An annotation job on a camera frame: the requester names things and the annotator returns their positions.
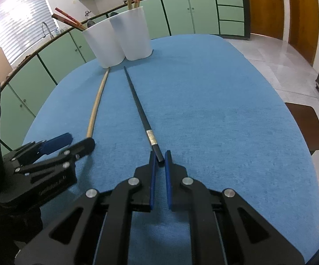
wall faucet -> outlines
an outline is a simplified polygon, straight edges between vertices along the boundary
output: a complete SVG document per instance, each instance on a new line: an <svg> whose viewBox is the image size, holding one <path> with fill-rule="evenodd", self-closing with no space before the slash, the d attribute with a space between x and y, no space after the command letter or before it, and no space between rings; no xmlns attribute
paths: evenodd
<svg viewBox="0 0 319 265"><path fill-rule="evenodd" d="M51 36L51 39L53 39L54 36L51 34L51 30L49 29L49 27L48 27L48 25L46 24L46 22L42 22L42 23L41 23L42 32L43 32L43 38L45 38L45 33L44 33L43 24L45 24L45 26L47 27L48 33L49 33L49 35Z"/></svg>

blue tablecloth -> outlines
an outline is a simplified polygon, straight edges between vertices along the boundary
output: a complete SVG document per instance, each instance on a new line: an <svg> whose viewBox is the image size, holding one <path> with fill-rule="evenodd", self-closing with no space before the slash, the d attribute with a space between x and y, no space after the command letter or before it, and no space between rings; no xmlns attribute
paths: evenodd
<svg viewBox="0 0 319 265"><path fill-rule="evenodd" d="M244 56L212 35L152 41L153 54L112 67L97 114L93 154L77 162L78 182L42 207L48 224L89 188L112 189L148 163L150 147L123 66L164 153L208 188L235 189L307 261L319 248L319 188L297 124L278 94ZM96 60L51 93L25 142L70 132L85 138L105 70ZM168 210L164 169L155 210L134 213L129 264L191 264L187 214Z"/></svg>

silver rivet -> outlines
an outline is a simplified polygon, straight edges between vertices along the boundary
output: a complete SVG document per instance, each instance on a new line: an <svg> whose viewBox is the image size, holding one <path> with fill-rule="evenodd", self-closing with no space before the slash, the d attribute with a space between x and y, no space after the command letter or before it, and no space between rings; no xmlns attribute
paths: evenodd
<svg viewBox="0 0 319 265"><path fill-rule="evenodd" d="M95 197L97 195L97 190L96 189L89 189L86 191L86 196L88 198L92 198L92 197Z"/></svg>
<svg viewBox="0 0 319 265"><path fill-rule="evenodd" d="M184 185L192 185L194 180L191 177L184 177L182 182Z"/></svg>
<svg viewBox="0 0 319 265"><path fill-rule="evenodd" d="M132 178L129 178L129 179L128 179L128 183L129 183L130 185L132 185L132 186L138 185L139 182L140 182L139 179L136 178L136 177L132 177Z"/></svg>
<svg viewBox="0 0 319 265"><path fill-rule="evenodd" d="M63 163L63 168L67 169L69 168L70 163L67 161L66 163Z"/></svg>
<svg viewBox="0 0 319 265"><path fill-rule="evenodd" d="M233 189L227 188L224 191L224 195L227 197L233 197L235 196L235 191Z"/></svg>

brown stool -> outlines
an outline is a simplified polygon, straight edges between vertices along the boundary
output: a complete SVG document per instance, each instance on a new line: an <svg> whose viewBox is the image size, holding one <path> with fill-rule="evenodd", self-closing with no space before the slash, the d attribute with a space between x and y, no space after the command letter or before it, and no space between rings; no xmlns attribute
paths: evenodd
<svg viewBox="0 0 319 265"><path fill-rule="evenodd" d="M285 104L297 122L310 154L313 154L319 150L319 119L315 110L303 104L289 102Z"/></svg>

window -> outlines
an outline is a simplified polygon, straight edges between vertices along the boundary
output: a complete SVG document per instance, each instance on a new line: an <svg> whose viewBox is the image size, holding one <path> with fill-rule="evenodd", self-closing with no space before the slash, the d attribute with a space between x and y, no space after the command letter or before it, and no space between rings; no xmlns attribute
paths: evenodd
<svg viewBox="0 0 319 265"><path fill-rule="evenodd" d="M56 29L45 0L0 0L0 47L10 63L43 37L41 22Z"/></svg>

